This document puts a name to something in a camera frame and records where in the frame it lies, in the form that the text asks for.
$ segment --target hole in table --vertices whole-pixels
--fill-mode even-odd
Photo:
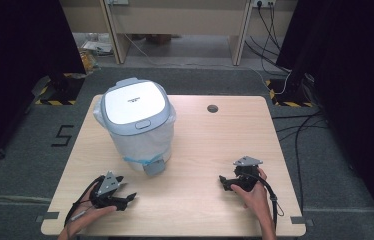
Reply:
[[[216,112],[218,112],[218,106],[216,106],[216,105],[209,105],[208,106],[208,111],[211,112],[211,113],[216,113]]]

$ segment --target power outlet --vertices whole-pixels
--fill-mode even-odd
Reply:
[[[107,0],[109,5],[128,5],[128,0]]]
[[[270,8],[275,6],[275,0],[253,0],[253,7],[258,7],[258,2],[261,2],[261,8]]]

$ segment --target black strap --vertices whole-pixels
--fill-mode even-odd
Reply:
[[[63,226],[66,226],[66,224],[68,223],[69,221],[69,218],[74,214],[75,210],[77,210],[77,208],[79,207],[79,205],[81,204],[81,199],[84,197],[84,195],[88,192],[88,190],[90,190],[90,188],[97,182],[100,182],[100,181],[103,181],[104,179],[104,176],[100,176],[98,178],[96,178],[92,183],[90,183],[90,185],[88,185],[88,187],[84,190],[84,192],[82,193],[82,195],[80,196],[80,198],[78,198],[78,200],[74,203],[72,203],[72,207],[71,209],[69,210],[68,214],[66,215],[66,218],[65,218],[65,223]]]
[[[248,176],[248,177],[252,177],[252,178],[256,179],[257,181],[261,182],[264,185],[264,187],[268,190],[269,199],[272,202],[272,219],[274,221],[275,229],[277,229],[277,216],[278,216],[278,209],[277,209],[277,200],[278,199],[277,199],[277,195],[275,195],[274,191],[272,190],[272,188],[268,184],[268,182],[265,181],[260,176],[255,176],[255,175],[244,173],[244,172],[242,172],[242,175]]]

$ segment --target human arm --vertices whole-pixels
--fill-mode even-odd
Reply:
[[[93,204],[89,201],[90,192],[93,188],[94,185],[82,197],[80,201],[81,204],[78,206],[78,208],[74,211],[74,213],[71,216],[71,218],[76,218],[76,216],[79,217],[74,220],[69,219],[69,221],[66,223],[66,226],[60,232],[59,237],[57,238],[58,240],[69,240],[97,219],[111,212],[116,211],[115,206],[108,206],[96,209],[93,206]]]
[[[258,168],[260,177],[266,180],[265,172]],[[244,201],[245,208],[249,208],[258,218],[262,230],[263,240],[277,239],[275,235],[275,224],[269,210],[267,191],[264,185],[257,182],[250,192],[244,191],[241,187],[232,184],[231,189],[236,192]]]

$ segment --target black cable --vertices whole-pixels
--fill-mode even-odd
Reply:
[[[269,11],[271,13],[271,27],[270,27],[270,31],[271,31],[271,28],[272,28],[272,31],[274,32],[275,42],[277,43],[277,46],[280,46],[279,43],[278,43],[277,34],[275,34],[275,24],[274,24],[275,8],[273,7],[272,3],[269,4]]]
[[[274,67],[276,67],[276,68],[282,70],[283,72],[288,73],[287,70],[285,70],[285,69],[282,68],[282,67],[277,66],[277,64],[274,63],[273,61],[271,61],[271,59],[265,57],[264,55],[262,55],[261,53],[259,53],[256,49],[254,49],[252,46],[250,46],[249,43],[248,43],[247,41],[244,41],[244,43],[246,43],[246,46],[247,46],[247,47],[248,47],[248,48],[249,48],[249,49],[250,49],[254,54],[256,54],[256,55],[258,55],[259,57],[261,57],[261,61],[262,61],[262,59],[264,59],[265,61],[267,61],[268,63],[270,63],[270,64],[273,65]],[[287,75],[285,75],[285,74],[282,75],[282,74],[270,73],[270,72],[268,72],[268,71],[263,67],[263,64],[262,64],[262,69],[263,69],[266,73],[271,74],[271,75],[277,75],[277,76],[283,76],[283,77],[286,77],[286,76],[287,76]]]
[[[280,50],[280,46],[278,46],[277,42],[275,42],[275,39],[272,37],[272,33],[271,33],[271,31],[268,29],[268,25],[266,24],[265,19],[262,17],[261,9],[260,9],[260,8],[258,8],[258,13],[259,13],[259,16],[260,16],[261,19],[262,19],[262,22],[264,23],[265,29],[267,30],[267,32],[268,32],[268,34],[269,34],[269,38],[270,38],[271,41],[274,43],[274,45],[278,48],[278,50]]]
[[[295,116],[280,116],[280,117],[272,117],[271,119],[288,119],[288,118],[306,118],[306,117],[314,117],[314,116],[318,116],[318,115],[321,115],[321,111],[318,111],[318,112],[315,112],[313,114],[310,114],[310,115],[295,115]]]
[[[264,49],[261,45],[259,45],[259,43],[257,43],[257,42],[255,41],[255,39],[253,39],[252,36],[250,36],[250,39],[252,39],[252,42],[253,42],[256,46],[258,46],[260,49],[263,49],[263,50],[265,50],[265,52],[269,52],[269,53],[271,53],[271,54],[273,54],[273,55],[275,55],[275,56],[278,57],[278,54],[277,54],[277,53],[272,52],[272,51],[270,51],[270,50],[268,50],[268,49]]]
[[[324,121],[324,119],[318,120],[318,121],[312,123],[311,125],[307,125],[307,126],[304,126],[304,127],[306,127],[306,128],[313,127],[313,128],[324,128],[324,129],[327,129],[328,127],[315,126],[317,123],[322,122],[322,121]],[[286,130],[289,130],[289,129],[293,129],[293,128],[298,128],[298,127],[300,127],[300,126],[286,127],[286,128],[280,129],[280,130],[276,130],[275,132],[283,132],[283,131],[286,131]]]
[[[71,209],[69,210],[68,214],[66,215],[64,226],[66,226],[66,224],[69,221],[69,218],[74,214],[75,210],[77,210],[78,206],[81,204],[81,199],[84,197],[84,195],[87,194],[88,190],[90,190],[90,188],[95,183],[99,182],[102,178],[104,178],[104,176],[100,176],[100,177],[94,179],[94,181],[91,182],[90,185],[88,185],[88,187],[84,190],[84,192],[81,194],[81,196],[78,198],[78,200],[72,204]]]
[[[243,176],[248,176],[248,177],[251,177],[251,178],[254,178],[255,180],[257,180],[258,182],[261,182],[265,188],[268,190],[268,193],[269,193],[269,199],[271,200],[272,202],[272,220],[274,221],[274,228],[277,229],[277,216],[278,216],[278,209],[277,209],[277,206],[278,206],[278,198],[277,198],[277,195],[275,195],[274,191],[272,190],[271,186],[268,184],[267,181],[265,181],[263,178],[261,178],[260,176],[255,176],[255,175],[252,175],[252,174],[248,174],[248,173],[245,173],[245,172],[241,172],[241,175]]]
[[[306,118],[306,120],[302,123],[302,125],[299,127],[299,129],[297,130],[296,132],[296,138],[295,138],[295,152],[296,152],[296,164],[297,164],[297,174],[298,174],[298,180],[299,180],[299,195],[300,195],[300,204],[299,204],[299,208],[300,208],[300,212],[302,213],[303,215],[303,186],[302,186],[302,173],[300,171],[300,161],[299,161],[299,149],[297,147],[297,144],[298,144],[298,138],[299,138],[299,133],[300,133],[300,130],[303,126],[305,126],[305,124],[314,116],[316,116],[317,114],[319,114],[320,111],[310,115],[308,118]]]
[[[304,130],[310,128],[310,127],[311,127],[311,128],[323,128],[323,129],[328,129],[328,127],[312,126],[312,125],[304,126],[304,127],[306,127],[306,128],[305,128],[305,129],[300,129],[300,130],[298,130],[298,131],[304,131]],[[293,132],[293,133],[287,134],[286,136],[284,136],[283,138],[279,139],[278,141],[281,142],[281,141],[283,141],[284,139],[286,139],[286,138],[292,136],[292,135],[295,134],[295,133],[296,133],[296,132]]]

